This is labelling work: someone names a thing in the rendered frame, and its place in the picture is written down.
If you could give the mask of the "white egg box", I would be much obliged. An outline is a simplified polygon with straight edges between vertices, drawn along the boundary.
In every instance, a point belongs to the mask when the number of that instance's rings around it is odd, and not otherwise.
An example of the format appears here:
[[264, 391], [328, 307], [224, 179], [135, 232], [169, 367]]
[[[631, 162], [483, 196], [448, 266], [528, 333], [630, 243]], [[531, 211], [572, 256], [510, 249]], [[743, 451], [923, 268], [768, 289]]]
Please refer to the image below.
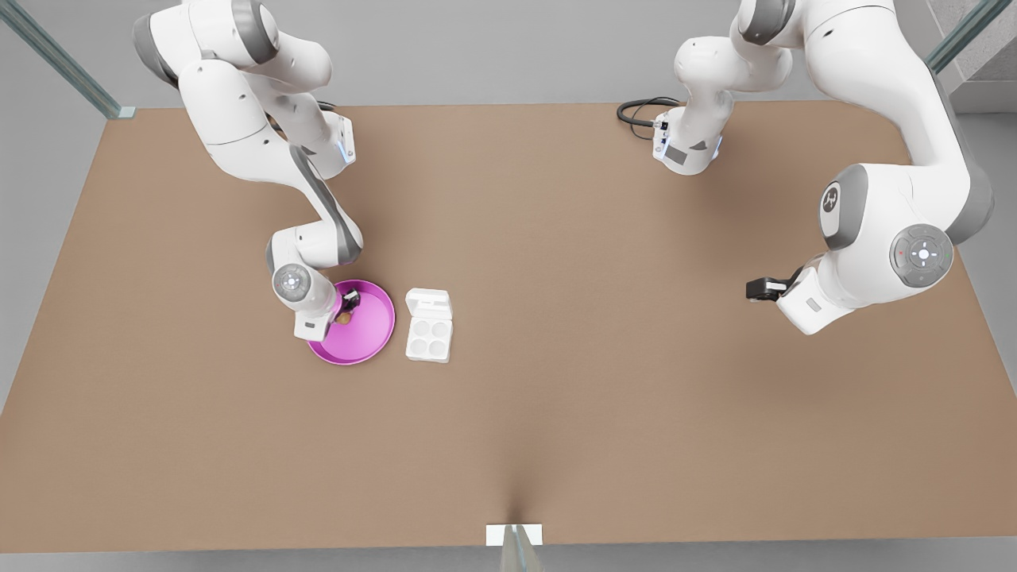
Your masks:
[[411, 314], [404, 355], [410, 361], [448, 363], [453, 308], [447, 291], [412, 288], [404, 301]]

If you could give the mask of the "round magenta plate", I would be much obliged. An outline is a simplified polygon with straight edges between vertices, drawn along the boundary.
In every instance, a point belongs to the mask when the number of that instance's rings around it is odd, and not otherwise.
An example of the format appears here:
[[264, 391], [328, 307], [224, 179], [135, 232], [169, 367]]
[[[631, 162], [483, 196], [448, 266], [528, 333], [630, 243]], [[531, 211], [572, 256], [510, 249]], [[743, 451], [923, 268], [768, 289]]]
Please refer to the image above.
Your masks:
[[353, 308], [348, 323], [334, 323], [323, 341], [309, 341], [308, 346], [313, 354], [334, 365], [368, 361], [388, 344], [396, 323], [395, 305], [381, 286], [369, 281], [346, 280], [334, 286], [337, 307], [349, 290], [358, 292], [359, 305]]

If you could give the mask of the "silver frame post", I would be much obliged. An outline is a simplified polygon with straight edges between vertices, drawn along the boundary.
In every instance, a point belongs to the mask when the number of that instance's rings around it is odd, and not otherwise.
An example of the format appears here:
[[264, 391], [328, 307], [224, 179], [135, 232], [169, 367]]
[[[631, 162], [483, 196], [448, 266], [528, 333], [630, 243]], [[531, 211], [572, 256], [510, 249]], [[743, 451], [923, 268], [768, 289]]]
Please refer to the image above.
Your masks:
[[925, 58], [930, 70], [935, 75], [943, 72], [1011, 3], [1013, 0], [978, 0], [930, 51]]
[[137, 108], [124, 107], [117, 102], [16, 0], [0, 0], [0, 21], [6, 23], [105, 119], [131, 119], [135, 116]]
[[488, 547], [501, 547], [499, 572], [545, 572], [535, 547], [543, 544], [542, 524], [488, 524]]

